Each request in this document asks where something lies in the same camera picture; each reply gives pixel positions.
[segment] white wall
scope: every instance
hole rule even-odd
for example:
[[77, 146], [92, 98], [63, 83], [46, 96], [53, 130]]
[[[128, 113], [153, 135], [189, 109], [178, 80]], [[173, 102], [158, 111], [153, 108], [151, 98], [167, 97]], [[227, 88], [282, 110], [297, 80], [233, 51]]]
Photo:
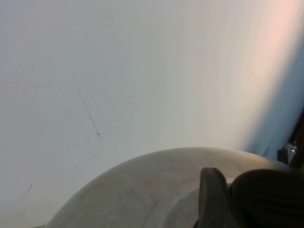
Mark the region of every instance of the white wall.
[[2, 0], [0, 226], [47, 222], [141, 154], [244, 150], [295, 55], [303, 12], [301, 0]]

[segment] curved surface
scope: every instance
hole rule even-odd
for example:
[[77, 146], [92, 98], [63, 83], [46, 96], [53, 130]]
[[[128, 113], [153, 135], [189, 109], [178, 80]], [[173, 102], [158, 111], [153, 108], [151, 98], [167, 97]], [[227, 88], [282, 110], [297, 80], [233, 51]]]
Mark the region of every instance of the curved surface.
[[47, 228], [189, 228], [197, 219], [199, 174], [204, 167], [218, 168], [227, 180], [253, 169], [288, 169], [247, 152], [212, 148], [154, 152], [91, 181]]

